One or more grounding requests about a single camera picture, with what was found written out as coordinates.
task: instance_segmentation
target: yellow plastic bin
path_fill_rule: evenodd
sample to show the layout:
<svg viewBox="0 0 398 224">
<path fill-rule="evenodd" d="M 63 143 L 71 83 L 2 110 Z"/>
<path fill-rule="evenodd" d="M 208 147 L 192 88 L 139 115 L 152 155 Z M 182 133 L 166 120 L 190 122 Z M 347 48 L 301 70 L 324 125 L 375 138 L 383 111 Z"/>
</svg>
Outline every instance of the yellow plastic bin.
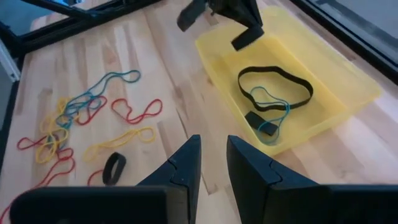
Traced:
<svg viewBox="0 0 398 224">
<path fill-rule="evenodd" d="M 324 43 L 316 34 L 279 7 L 261 12 L 265 34 L 255 43 L 237 52 L 231 41 L 245 30 L 231 22 L 201 35 L 197 49 L 207 74 L 223 95 L 249 142 L 269 156 L 276 155 L 308 138 L 337 125 L 366 103 L 379 96 L 377 83 Z M 282 111 L 256 111 L 238 87 L 238 73 L 249 66 L 277 65 L 285 71 L 309 81 L 314 89 L 310 102 L 291 110 L 280 127 L 274 145 L 266 145 L 257 137 L 244 116 L 253 111 L 265 120 L 280 117 Z M 252 73 L 241 78 L 250 92 L 263 86 L 274 96 L 289 103 L 302 101 L 308 91 L 276 73 Z M 256 101 L 274 101 L 255 92 Z"/>
</svg>

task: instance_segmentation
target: blue rubber band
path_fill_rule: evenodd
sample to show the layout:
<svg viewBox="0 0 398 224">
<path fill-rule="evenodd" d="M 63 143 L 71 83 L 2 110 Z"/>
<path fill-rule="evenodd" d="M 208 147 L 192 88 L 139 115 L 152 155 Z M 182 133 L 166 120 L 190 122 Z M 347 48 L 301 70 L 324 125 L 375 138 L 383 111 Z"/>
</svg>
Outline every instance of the blue rubber band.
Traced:
<svg viewBox="0 0 398 224">
<path fill-rule="evenodd" d="M 281 116 L 280 118 L 275 118 L 275 119 L 271 119 L 271 120 L 269 120 L 269 121 L 263 122 L 263 123 L 258 127 L 258 129 L 257 129 L 257 137 L 260 139 L 260 141 L 261 141 L 263 144 L 266 144 L 266 145 L 268 145 L 268 146 L 275 145 L 276 140 L 278 140 L 278 138 L 279 138 L 279 134 L 280 134 L 279 129 L 280 129 L 280 126 L 282 125 L 282 122 L 284 121 L 284 119 L 286 118 L 286 116 L 290 113 L 290 104 L 289 104 L 287 101 L 283 100 L 283 99 L 280 99 L 280 98 L 277 98 L 277 97 L 272 96 L 272 95 L 271 95 L 264 87 L 262 87 L 262 86 L 256 86 L 256 87 L 254 87 L 253 89 L 251 89 L 250 95 L 252 95 L 252 93 L 253 93 L 255 90 L 258 90 L 258 89 L 264 90 L 271 98 L 273 98 L 274 100 L 277 100 L 277 101 L 274 101 L 274 102 L 256 102 L 257 104 L 259 104 L 259 105 L 282 104 L 282 105 L 284 105 L 285 108 L 286 108 L 285 114 L 284 114 L 283 116 Z M 266 125 L 266 124 L 268 124 L 268 123 L 271 123 L 271 122 L 274 122 L 274 121 L 279 121 L 279 123 L 278 123 L 278 125 L 277 125 L 278 128 L 277 128 L 276 135 L 275 135 L 275 137 L 274 137 L 273 139 L 267 141 L 267 140 L 265 140 L 265 139 L 259 134 L 259 133 L 261 133 L 260 130 L 261 130 L 261 128 L 262 128 L 264 125 Z"/>
<path fill-rule="evenodd" d="M 127 78 L 125 78 L 126 75 L 130 75 L 131 73 L 138 74 L 137 78 L 135 78 L 133 80 L 128 80 Z M 62 128 L 70 129 L 70 126 L 72 125 L 72 122 L 73 122 L 74 115 L 76 115 L 82 108 L 85 108 L 91 101 L 96 100 L 99 96 L 101 96 L 105 92 L 106 86 L 108 85 L 108 82 L 112 78 L 121 78 L 126 83 L 135 83 L 135 82 L 138 82 L 138 80 L 141 78 L 141 73 L 138 70 L 131 70 L 131 71 L 122 72 L 122 73 L 119 73 L 119 72 L 107 73 L 97 83 L 95 83 L 91 88 L 86 90 L 84 93 L 72 98 L 67 103 L 63 114 L 61 114 L 56 119 L 57 124 Z M 102 88 L 102 90 L 98 94 L 92 93 L 92 91 L 104 80 L 105 80 L 105 83 L 104 83 L 104 87 Z M 101 102 L 101 100 L 99 100 L 99 103 L 97 105 L 95 105 L 93 107 L 90 106 L 89 109 L 95 110 L 95 109 L 99 108 L 101 106 L 101 104 L 102 104 L 102 102 Z M 68 121 L 66 123 L 59 122 L 58 119 L 61 117 L 65 117 L 65 116 L 68 117 Z"/>
</svg>

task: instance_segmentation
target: black metal rail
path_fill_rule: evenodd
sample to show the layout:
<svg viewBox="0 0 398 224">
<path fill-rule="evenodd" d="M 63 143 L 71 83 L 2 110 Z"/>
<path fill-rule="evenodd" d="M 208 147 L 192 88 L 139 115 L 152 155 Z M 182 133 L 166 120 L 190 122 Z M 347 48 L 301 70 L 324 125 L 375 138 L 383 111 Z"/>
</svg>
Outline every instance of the black metal rail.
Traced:
<svg viewBox="0 0 398 224">
<path fill-rule="evenodd" d="M 160 0 L 113 0 L 90 10 L 64 6 L 47 0 L 23 1 L 59 12 L 69 16 L 69 18 L 20 36 L 13 34 L 5 24 L 0 22 L 0 39 L 10 51 L 11 56 L 15 58 L 142 9 Z"/>
</svg>

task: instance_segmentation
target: yellow rubber band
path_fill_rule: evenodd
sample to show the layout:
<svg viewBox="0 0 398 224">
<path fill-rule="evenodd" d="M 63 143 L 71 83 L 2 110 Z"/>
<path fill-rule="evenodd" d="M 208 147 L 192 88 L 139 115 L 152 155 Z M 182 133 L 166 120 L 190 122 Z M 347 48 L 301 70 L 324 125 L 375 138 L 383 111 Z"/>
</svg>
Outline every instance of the yellow rubber band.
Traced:
<svg viewBox="0 0 398 224">
<path fill-rule="evenodd" d="M 144 131 L 151 131 L 152 136 L 147 139 L 144 138 L 142 135 L 142 133 Z M 99 144 L 94 144 L 94 145 L 88 147 L 83 154 L 83 160 L 86 162 L 93 161 L 94 159 L 96 159 L 96 157 L 98 155 L 98 150 L 100 148 L 114 149 L 119 146 L 125 145 L 137 134 L 138 134 L 139 140 L 144 143 L 152 142 L 156 138 L 155 130 L 152 127 L 147 126 L 147 127 L 143 127 L 140 129 L 131 129 L 131 130 L 126 131 L 125 133 L 123 133 L 122 135 L 120 135 L 119 137 L 117 137 L 115 139 L 105 141 L 105 142 L 102 142 Z"/>
<path fill-rule="evenodd" d="M 40 122 L 39 129 L 40 132 L 46 135 L 46 143 L 39 146 L 35 153 L 35 160 L 37 163 L 42 164 L 50 161 L 55 155 L 58 146 L 65 142 L 69 137 L 69 131 L 65 128 L 61 128 L 57 125 L 57 118 L 63 114 L 67 103 L 69 102 L 69 98 L 59 98 L 57 101 L 57 109 L 54 112 L 44 116 L 42 122 Z M 80 115 L 75 116 L 73 119 L 78 119 Z M 63 132 L 62 138 L 56 139 L 54 134 L 57 132 Z M 40 156 L 44 152 L 45 149 L 49 150 L 49 153 L 42 159 Z"/>
</svg>

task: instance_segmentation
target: metal frame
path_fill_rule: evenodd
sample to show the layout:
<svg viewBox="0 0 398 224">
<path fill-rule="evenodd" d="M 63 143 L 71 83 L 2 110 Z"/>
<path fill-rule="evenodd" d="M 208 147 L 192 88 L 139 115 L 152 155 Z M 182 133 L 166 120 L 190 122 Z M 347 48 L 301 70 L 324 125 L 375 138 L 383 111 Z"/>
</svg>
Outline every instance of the metal frame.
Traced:
<svg viewBox="0 0 398 224">
<path fill-rule="evenodd" d="M 398 85 L 398 64 L 393 59 L 331 17 L 327 12 L 319 8 L 315 2 L 309 0 L 290 1 Z M 336 4 L 334 0 L 319 0 L 317 3 L 329 4 L 331 2 Z"/>
<path fill-rule="evenodd" d="M 15 35 L 5 24 L 0 22 L 0 39 L 14 58 L 21 57 L 34 50 L 142 9 L 160 0 L 113 0 L 90 10 L 64 6 L 48 0 L 23 1 L 64 14 L 69 16 L 69 18 L 54 22 L 24 35 Z"/>
</svg>

